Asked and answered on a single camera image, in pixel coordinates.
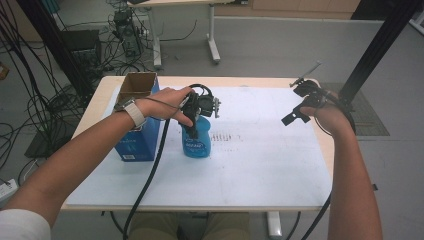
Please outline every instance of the black pole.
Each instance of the black pole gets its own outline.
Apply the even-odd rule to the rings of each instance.
[[[16,1],[49,48],[56,62],[68,77],[68,80],[80,97],[82,104],[87,106],[93,96],[94,89],[87,77],[80,71],[72,53],[65,47],[65,43],[60,35],[60,30],[54,19],[44,7],[42,1]]]
[[[422,0],[398,1],[339,92],[347,106],[412,18]]]

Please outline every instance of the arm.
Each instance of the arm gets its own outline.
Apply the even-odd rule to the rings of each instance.
[[[332,104],[318,110],[304,107],[301,112],[315,115],[334,140],[328,239],[383,239],[371,180],[349,122]]]
[[[150,96],[179,106],[191,91],[166,88]],[[192,125],[181,111],[147,99],[136,100],[145,117],[174,118]],[[109,151],[132,128],[134,122],[126,112],[116,112],[90,127],[56,151],[15,193],[4,209],[26,209],[43,216],[53,226],[66,198],[97,167]]]

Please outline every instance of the hand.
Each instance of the hand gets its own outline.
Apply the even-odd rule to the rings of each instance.
[[[161,119],[173,118],[181,124],[191,127],[193,126],[193,122],[179,109],[179,105],[191,91],[193,91],[193,89],[190,87],[185,87],[180,90],[167,87],[150,95],[149,99],[138,99],[136,104],[146,117],[152,116]]]
[[[317,118],[321,126],[333,136],[349,131],[353,132],[344,114],[331,102],[327,102],[322,108],[301,107],[300,112]]]

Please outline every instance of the white table frame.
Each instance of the white table frame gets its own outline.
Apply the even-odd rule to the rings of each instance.
[[[417,17],[417,19],[413,20],[409,20],[409,23],[415,28],[417,29],[421,34],[424,34],[424,28],[423,26],[421,26],[421,24],[424,22],[424,11],[421,12],[421,14]]]
[[[182,4],[191,4],[191,5],[199,5],[199,4],[208,4],[209,5],[209,33],[206,34],[209,48],[212,54],[213,61],[218,64],[221,61],[221,57],[218,52],[218,48],[215,43],[215,4],[216,3],[228,3],[233,0],[150,0],[140,4],[131,4],[128,3],[130,7],[142,7],[146,10],[147,15],[149,17],[150,23],[150,32],[153,38],[153,65],[156,69],[162,68],[162,59],[161,59],[161,49],[160,49],[160,40],[156,33],[155,29],[155,16],[153,14],[152,8],[159,6],[175,6]]]

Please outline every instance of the metal stand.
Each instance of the metal stand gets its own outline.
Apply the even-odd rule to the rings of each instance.
[[[94,89],[87,77],[82,74],[72,53],[63,47],[65,43],[53,17],[45,9],[41,0],[17,0],[17,2],[68,77],[78,96],[82,99],[83,105],[87,106],[94,94]]]
[[[155,29],[155,16],[152,11],[152,7],[145,7],[144,8],[147,11],[147,15],[149,17],[149,23],[150,23],[150,32],[152,34],[153,38],[153,64],[156,69],[162,68],[162,59],[161,59],[161,50],[160,50],[160,39],[156,35],[156,29]],[[209,4],[209,33],[206,34],[207,41],[209,44],[210,51],[212,53],[212,59],[215,63],[219,63],[221,60],[221,57],[219,56],[218,48],[216,47],[215,38],[214,38],[214,31],[215,31],[215,23],[214,23],[214,16],[215,16],[215,7],[214,4]]]
[[[421,14],[418,16],[415,20],[409,20],[409,23],[417,29],[421,34],[424,34],[424,28],[421,26],[421,24],[424,22],[424,11],[421,12]]]
[[[345,105],[349,105],[352,102],[356,93],[358,93],[371,72],[412,18],[421,1],[398,1],[398,4],[387,17],[386,21],[384,21],[345,85],[340,90],[340,100]]]

